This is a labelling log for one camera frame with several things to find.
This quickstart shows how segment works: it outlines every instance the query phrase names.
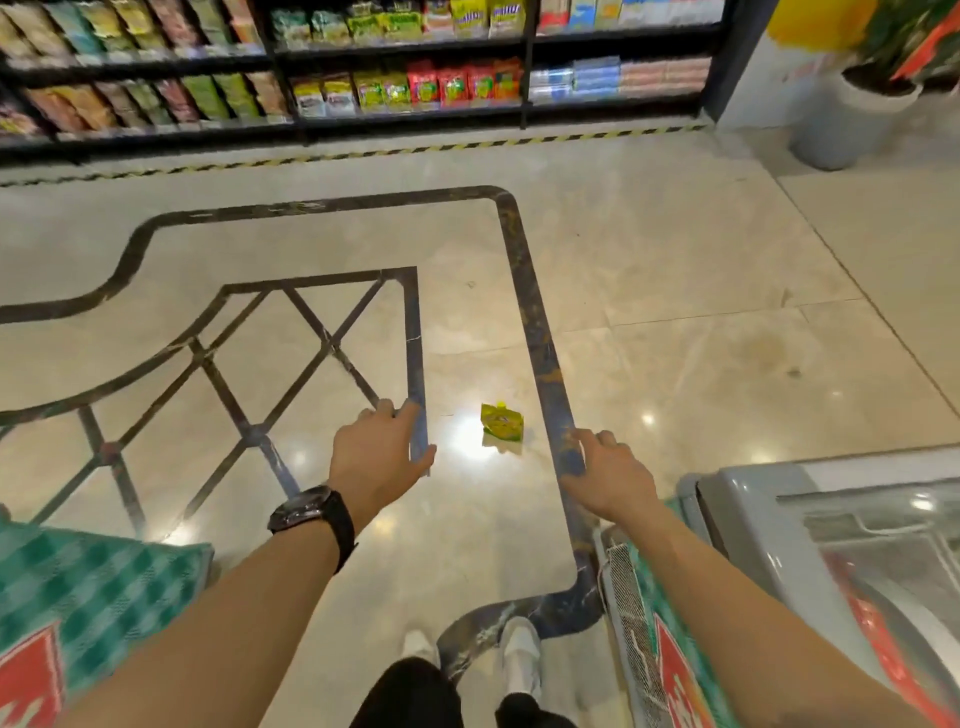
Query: leg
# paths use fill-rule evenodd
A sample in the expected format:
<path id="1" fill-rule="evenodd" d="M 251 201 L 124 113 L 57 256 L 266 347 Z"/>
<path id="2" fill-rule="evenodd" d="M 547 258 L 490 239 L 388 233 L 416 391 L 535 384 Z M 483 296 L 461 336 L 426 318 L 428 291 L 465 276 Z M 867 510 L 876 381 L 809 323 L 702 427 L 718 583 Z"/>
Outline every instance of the leg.
<path id="1" fill-rule="evenodd" d="M 463 728 L 460 695 L 440 672 L 440 656 L 422 632 L 376 681 L 350 728 Z"/>
<path id="2" fill-rule="evenodd" d="M 529 619 L 507 622 L 500 638 L 500 660 L 507 695 L 496 711 L 497 728 L 576 728 L 563 716 L 548 713 L 540 698 L 540 638 Z"/>

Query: sneaker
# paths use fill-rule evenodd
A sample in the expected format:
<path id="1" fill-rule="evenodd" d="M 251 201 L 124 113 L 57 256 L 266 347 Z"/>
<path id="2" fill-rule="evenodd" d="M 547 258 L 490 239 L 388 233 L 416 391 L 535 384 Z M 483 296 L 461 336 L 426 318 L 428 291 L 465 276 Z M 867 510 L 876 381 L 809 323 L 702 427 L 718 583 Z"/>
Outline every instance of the sneaker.
<path id="1" fill-rule="evenodd" d="M 540 701 L 540 636 L 529 619 L 514 617 L 503 628 L 500 664 L 508 695 L 525 692 Z"/>
<path id="2" fill-rule="evenodd" d="M 419 629 L 412 629 L 403 637 L 403 650 L 400 659 L 407 657 L 419 657 L 433 667 L 440 669 L 440 650 L 437 649 L 436 643 L 432 642 Z"/>

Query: green snack packet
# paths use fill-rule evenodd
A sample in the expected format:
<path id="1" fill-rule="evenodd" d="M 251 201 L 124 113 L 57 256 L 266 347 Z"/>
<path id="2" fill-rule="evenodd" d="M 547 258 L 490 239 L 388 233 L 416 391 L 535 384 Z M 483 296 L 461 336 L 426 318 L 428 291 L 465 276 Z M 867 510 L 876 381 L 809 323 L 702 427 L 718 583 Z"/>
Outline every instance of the green snack packet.
<path id="1" fill-rule="evenodd" d="M 202 111 L 206 118 L 214 121 L 226 121 L 230 118 L 230 112 L 220 99 L 213 79 L 209 76 L 184 76 L 180 80 L 193 96 L 197 109 Z"/>

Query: red snack packet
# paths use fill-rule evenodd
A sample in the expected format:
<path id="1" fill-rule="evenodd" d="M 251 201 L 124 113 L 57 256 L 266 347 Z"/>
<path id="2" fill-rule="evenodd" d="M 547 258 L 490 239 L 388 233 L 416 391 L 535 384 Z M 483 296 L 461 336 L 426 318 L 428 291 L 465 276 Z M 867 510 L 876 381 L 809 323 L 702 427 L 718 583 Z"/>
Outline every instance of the red snack packet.
<path id="1" fill-rule="evenodd" d="M 441 68 L 437 71 L 442 106 L 456 106 L 469 100 L 467 71 L 464 68 Z"/>

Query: yellow snack packet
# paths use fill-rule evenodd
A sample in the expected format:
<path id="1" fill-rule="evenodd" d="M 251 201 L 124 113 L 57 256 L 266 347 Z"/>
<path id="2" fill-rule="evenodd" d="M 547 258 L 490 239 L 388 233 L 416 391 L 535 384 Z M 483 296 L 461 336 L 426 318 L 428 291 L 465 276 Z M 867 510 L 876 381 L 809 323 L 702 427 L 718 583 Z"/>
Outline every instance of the yellow snack packet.
<path id="1" fill-rule="evenodd" d="M 523 415 L 499 401 L 494 407 L 492 404 L 480 405 L 480 422 L 483 431 L 497 440 L 506 440 L 511 443 L 523 442 Z"/>

